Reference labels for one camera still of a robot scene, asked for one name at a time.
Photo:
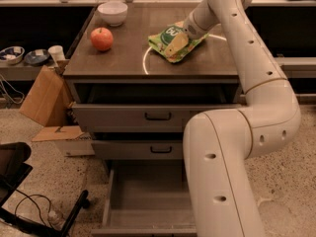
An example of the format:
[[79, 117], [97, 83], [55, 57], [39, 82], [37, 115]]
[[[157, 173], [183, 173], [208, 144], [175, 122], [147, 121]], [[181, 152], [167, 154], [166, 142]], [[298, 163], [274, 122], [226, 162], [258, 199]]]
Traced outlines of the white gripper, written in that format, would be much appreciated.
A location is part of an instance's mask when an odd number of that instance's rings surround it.
[[173, 56], [189, 43], [189, 38], [191, 40], [200, 39], [218, 23], [219, 20], [207, 1], [201, 1], [184, 20], [184, 33], [178, 33], [167, 45], [165, 55], [167, 57]]

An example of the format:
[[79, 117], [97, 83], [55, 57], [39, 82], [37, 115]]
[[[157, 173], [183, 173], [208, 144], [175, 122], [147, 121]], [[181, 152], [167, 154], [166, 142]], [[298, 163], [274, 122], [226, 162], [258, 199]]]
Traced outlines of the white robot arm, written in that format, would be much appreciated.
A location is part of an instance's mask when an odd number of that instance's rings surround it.
[[242, 108], [199, 113], [185, 127], [197, 237], [265, 237], [244, 161], [283, 148], [300, 126], [292, 87], [245, 14], [250, 2], [203, 0], [184, 22], [191, 39], [221, 26], [246, 99]]

